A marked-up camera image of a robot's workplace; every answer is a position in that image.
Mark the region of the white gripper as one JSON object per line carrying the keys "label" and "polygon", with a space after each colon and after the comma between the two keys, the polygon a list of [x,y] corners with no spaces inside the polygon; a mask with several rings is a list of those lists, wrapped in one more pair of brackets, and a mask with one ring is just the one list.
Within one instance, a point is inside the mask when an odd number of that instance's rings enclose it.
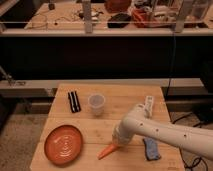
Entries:
{"label": "white gripper", "polygon": [[128,132],[122,126],[116,126],[112,134],[112,142],[119,147],[125,146],[130,143],[133,136],[133,133]]}

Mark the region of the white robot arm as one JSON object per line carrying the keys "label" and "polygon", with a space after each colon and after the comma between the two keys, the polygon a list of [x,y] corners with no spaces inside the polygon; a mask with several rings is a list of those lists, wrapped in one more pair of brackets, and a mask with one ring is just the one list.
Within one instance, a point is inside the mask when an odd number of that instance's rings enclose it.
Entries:
{"label": "white robot arm", "polygon": [[147,118],[143,104],[136,104],[114,128],[112,142],[127,145],[134,135],[151,137],[213,160],[213,130],[160,123]]}

